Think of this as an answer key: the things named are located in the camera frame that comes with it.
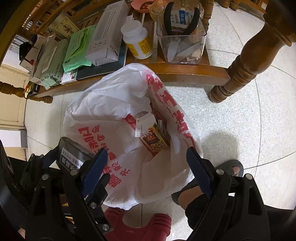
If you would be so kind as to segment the white pill bottle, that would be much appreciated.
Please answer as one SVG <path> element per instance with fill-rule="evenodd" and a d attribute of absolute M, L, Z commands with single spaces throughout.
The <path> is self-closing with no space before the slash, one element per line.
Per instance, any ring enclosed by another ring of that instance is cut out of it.
<path fill-rule="evenodd" d="M 144 60 L 151 57 L 153 52 L 152 40 L 148 35 L 148 31 L 138 20 L 132 20 L 125 23 L 121 27 L 123 40 L 138 60 Z"/>

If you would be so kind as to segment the person's sandaled foot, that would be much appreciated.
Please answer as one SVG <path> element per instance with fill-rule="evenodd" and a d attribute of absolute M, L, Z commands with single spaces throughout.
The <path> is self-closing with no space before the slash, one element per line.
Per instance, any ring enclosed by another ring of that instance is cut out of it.
<path fill-rule="evenodd" d="M 228 160 L 216 167 L 216 169 L 222 169 L 230 176 L 243 176 L 243 166 L 238 160 Z M 206 177 L 199 177 L 197 180 L 193 179 L 180 191 L 175 192 L 171 195 L 173 202 L 186 209 L 187 206 L 198 197 L 208 196 L 204 193 L 203 190 L 211 190 L 211 179 Z"/>

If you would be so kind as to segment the white red plastic trash bag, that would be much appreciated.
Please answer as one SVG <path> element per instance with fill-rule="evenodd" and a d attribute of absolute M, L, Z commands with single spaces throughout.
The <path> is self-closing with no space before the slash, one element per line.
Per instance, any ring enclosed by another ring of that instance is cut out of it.
<path fill-rule="evenodd" d="M 157 109 L 166 119 L 170 147 L 151 153 L 135 137 L 136 119 Z M 186 151 L 201 154 L 198 132 L 147 66 L 133 63 L 82 92 L 66 109 L 63 130 L 89 151 L 108 152 L 104 172 L 110 175 L 105 205 L 129 210 L 180 191 L 194 178 Z"/>

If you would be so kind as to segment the red cigarette pack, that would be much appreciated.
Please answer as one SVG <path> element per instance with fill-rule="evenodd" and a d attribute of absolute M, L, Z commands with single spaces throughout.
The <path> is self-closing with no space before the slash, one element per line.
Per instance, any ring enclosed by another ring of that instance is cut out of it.
<path fill-rule="evenodd" d="M 158 120 L 163 121 L 163 128 L 167 128 L 167 119 L 157 109 L 153 108 L 152 114 L 155 116 L 157 122 Z"/>

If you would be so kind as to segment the black labelled box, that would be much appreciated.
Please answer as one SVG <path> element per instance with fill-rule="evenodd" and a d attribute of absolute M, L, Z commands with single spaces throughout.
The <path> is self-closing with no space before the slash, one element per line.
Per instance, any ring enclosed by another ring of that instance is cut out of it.
<path fill-rule="evenodd" d="M 86 161 L 94 157 L 95 154 L 70 138 L 60 138 L 56 163 L 63 173 L 79 170 Z"/>

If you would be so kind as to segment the white router box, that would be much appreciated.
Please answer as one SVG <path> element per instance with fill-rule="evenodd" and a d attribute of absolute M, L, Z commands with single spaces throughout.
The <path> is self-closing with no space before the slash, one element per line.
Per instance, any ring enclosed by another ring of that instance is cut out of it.
<path fill-rule="evenodd" d="M 129 7 L 125 1 L 109 4 L 104 10 L 88 45 L 85 58 L 95 66 L 119 59 L 122 41 L 121 27 L 125 24 Z"/>

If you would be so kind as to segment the wooden coffee table frame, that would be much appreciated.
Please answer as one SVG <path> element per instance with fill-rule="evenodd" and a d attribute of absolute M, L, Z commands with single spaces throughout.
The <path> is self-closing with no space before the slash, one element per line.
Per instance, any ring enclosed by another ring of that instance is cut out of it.
<path fill-rule="evenodd" d="M 107 4 L 108 1 L 1 1 L 1 57 L 16 35 L 28 38 L 43 34 L 62 12 L 86 27 L 98 22 Z M 166 63 L 158 42 L 154 42 L 153 55 L 142 63 L 167 82 L 212 85 L 209 99 L 220 103 L 269 68 L 283 46 L 295 42 L 295 2 L 269 1 L 263 17 L 263 28 L 228 68 L 210 65 L 206 53 L 198 65 Z"/>

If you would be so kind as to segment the black handled pliers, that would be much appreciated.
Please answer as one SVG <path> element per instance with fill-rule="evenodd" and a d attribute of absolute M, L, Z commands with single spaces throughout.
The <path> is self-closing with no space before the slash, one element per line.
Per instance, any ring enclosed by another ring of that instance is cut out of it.
<path fill-rule="evenodd" d="M 170 1 L 163 12 L 163 26 L 168 36 L 191 35 L 195 32 L 200 16 L 199 1 Z"/>

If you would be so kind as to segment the brown patterned small box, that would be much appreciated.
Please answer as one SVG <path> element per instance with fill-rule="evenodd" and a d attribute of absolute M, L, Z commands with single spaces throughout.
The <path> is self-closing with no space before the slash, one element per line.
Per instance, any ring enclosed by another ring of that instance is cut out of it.
<path fill-rule="evenodd" d="M 161 132 L 157 124 L 148 129 L 148 133 L 140 137 L 142 143 L 153 154 L 170 147 L 170 142 Z"/>

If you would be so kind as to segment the clear plastic container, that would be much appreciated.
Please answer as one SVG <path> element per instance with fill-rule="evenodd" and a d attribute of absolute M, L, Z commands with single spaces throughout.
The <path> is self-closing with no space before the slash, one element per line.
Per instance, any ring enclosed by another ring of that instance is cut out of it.
<path fill-rule="evenodd" d="M 157 20 L 158 42 L 168 64 L 199 64 L 204 52 L 206 35 L 203 23 L 199 21 L 191 35 L 168 36 L 161 18 Z"/>

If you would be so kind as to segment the green wipes pack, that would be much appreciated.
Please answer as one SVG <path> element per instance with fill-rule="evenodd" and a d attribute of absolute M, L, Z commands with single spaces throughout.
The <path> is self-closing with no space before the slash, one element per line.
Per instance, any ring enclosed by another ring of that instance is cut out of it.
<path fill-rule="evenodd" d="M 63 62 L 68 49 L 67 39 L 50 40 L 41 59 L 41 85 L 48 90 L 50 87 L 60 83 L 64 73 Z"/>

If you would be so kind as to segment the light green paper pack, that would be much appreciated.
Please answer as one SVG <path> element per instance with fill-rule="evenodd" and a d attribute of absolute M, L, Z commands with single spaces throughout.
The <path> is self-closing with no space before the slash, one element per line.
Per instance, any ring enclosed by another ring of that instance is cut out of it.
<path fill-rule="evenodd" d="M 79 30 L 71 36 L 65 59 L 63 61 L 64 72 L 70 72 L 81 66 L 92 65 L 85 56 L 95 29 L 96 25 L 91 25 Z"/>

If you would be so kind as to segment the blue white small box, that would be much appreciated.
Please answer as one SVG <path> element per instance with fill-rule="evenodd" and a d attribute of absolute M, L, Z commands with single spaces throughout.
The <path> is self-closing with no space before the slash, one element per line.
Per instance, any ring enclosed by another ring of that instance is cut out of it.
<path fill-rule="evenodd" d="M 156 124 L 156 119 L 152 113 L 147 113 L 136 119 L 135 137 L 141 138 L 149 133 L 149 129 Z"/>

